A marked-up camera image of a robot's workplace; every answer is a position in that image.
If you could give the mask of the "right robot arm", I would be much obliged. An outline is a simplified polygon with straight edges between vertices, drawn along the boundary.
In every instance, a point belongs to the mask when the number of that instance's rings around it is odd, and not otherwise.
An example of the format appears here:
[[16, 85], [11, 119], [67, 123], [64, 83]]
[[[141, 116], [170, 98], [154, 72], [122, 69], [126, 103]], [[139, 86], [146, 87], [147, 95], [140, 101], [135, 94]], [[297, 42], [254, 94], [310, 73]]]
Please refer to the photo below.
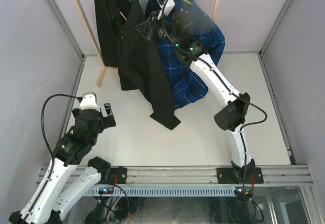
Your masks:
[[220, 106], [214, 121], [229, 137], [234, 179], [246, 182], [255, 169], [244, 131], [249, 94], [237, 91], [216, 67], [206, 48], [195, 37], [188, 13], [178, 11], [172, 15], [171, 22], [167, 22], [162, 11], [154, 11], [145, 22], [136, 25], [136, 30], [149, 41], [157, 37], [170, 41], [176, 48], [178, 59], [208, 86]]

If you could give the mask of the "black shirt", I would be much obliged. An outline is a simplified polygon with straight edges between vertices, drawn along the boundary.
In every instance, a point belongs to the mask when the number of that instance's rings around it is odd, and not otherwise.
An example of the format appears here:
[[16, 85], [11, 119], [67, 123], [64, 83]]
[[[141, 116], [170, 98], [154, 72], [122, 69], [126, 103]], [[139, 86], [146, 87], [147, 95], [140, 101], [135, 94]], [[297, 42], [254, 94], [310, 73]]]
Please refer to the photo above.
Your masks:
[[174, 114], [174, 99], [157, 45], [136, 30], [136, 25], [145, 22], [139, 0], [132, 0], [125, 23], [118, 11], [118, 0], [94, 0], [94, 5], [104, 64], [118, 69], [122, 90], [142, 93], [152, 106], [152, 119], [173, 130], [180, 120]]

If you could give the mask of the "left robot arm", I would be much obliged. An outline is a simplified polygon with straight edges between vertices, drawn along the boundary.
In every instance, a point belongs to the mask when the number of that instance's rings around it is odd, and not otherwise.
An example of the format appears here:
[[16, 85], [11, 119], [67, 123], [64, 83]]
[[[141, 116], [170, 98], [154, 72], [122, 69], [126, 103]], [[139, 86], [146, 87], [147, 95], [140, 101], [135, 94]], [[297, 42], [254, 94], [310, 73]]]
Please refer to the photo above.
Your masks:
[[67, 189], [63, 189], [71, 174], [82, 159], [96, 144], [98, 135], [109, 127], [116, 126], [111, 105], [101, 110], [74, 109], [75, 124], [58, 140], [44, 178], [27, 205], [13, 212], [10, 223], [61, 223], [79, 199], [97, 183], [106, 183], [111, 178], [111, 165], [96, 156]]

